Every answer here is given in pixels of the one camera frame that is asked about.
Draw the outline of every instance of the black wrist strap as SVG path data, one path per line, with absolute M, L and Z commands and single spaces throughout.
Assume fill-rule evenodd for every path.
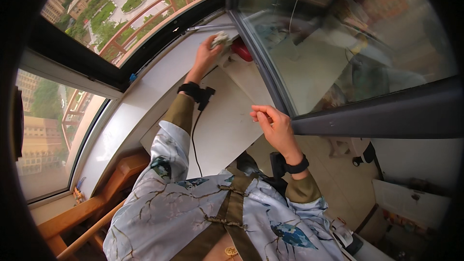
M 216 92 L 216 90 L 214 90 L 211 87 L 201 89 L 198 84 L 193 82 L 182 84 L 177 90 L 177 93 L 181 91 L 183 91 L 186 95 L 189 95 L 192 98 L 194 98 L 194 101 L 196 103 L 200 103 L 200 105 L 198 106 L 198 110 L 200 111 L 203 111 L 205 109 L 206 105 L 209 103 L 209 99 Z
M 303 160 L 298 165 L 287 165 L 285 158 L 280 152 L 273 152 L 270 154 L 270 165 L 274 178 L 281 178 L 286 172 L 294 174 L 305 171 L 310 163 L 303 154 Z

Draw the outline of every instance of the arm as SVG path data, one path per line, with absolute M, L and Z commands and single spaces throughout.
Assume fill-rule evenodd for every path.
M 293 135 L 290 117 L 271 106 L 253 105 L 252 109 L 250 115 L 253 121 L 259 122 L 266 140 L 285 157 L 288 165 L 298 165 L 303 159 L 303 154 Z M 304 215 L 310 215 L 312 211 L 314 215 L 319 215 L 316 211 L 327 208 L 325 202 L 320 201 L 323 199 L 321 192 L 309 170 L 292 174 L 291 177 L 285 196 L 289 200 L 289 206 L 293 207 L 300 217 L 304 218 Z
M 216 61 L 222 45 L 209 49 L 216 35 L 210 36 L 198 48 L 194 66 L 184 83 L 200 84 L 208 68 Z M 159 122 L 160 129 L 150 148 L 151 160 L 148 167 L 137 178 L 132 194 L 126 203 L 144 194 L 163 187 L 167 183 L 185 180 L 189 171 L 190 131 L 194 99 L 180 92 Z

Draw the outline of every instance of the hand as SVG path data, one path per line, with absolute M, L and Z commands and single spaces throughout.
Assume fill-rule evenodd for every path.
M 210 49 L 211 42 L 215 37 L 217 37 L 217 35 L 209 36 L 204 42 L 200 44 L 194 66 L 188 73 L 185 79 L 185 83 L 192 81 L 194 83 L 200 84 L 200 81 L 205 75 L 207 69 L 211 67 L 216 61 L 216 58 L 222 51 L 224 45 L 220 44 L 214 49 Z
M 303 154 L 293 135 L 290 117 L 269 105 L 252 105 L 252 109 L 250 115 L 253 121 L 259 121 L 269 144 L 285 157 L 288 165 L 298 165 L 303 160 Z

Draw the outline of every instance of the window glass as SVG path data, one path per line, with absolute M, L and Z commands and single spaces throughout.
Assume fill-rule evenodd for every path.
M 428 0 L 239 0 L 239 11 L 296 115 L 457 74 Z
M 160 23 L 202 0 L 48 0 L 42 16 L 119 67 Z
M 79 146 L 105 98 L 23 70 L 18 71 L 16 85 L 24 109 L 22 157 L 16 167 L 30 201 L 68 187 Z

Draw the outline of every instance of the person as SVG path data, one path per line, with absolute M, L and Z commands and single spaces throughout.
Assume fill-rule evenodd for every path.
M 214 38 L 200 45 L 185 83 L 199 84 L 215 62 L 223 47 L 210 49 Z M 302 162 L 290 118 L 271 106 L 251 108 L 287 164 Z M 103 242 L 108 260 L 343 260 L 323 214 L 327 203 L 308 169 L 292 174 L 285 198 L 246 153 L 237 167 L 248 161 L 257 173 L 229 166 L 215 176 L 186 179 L 193 110 L 193 98 L 179 92 L 159 122 L 150 164 Z

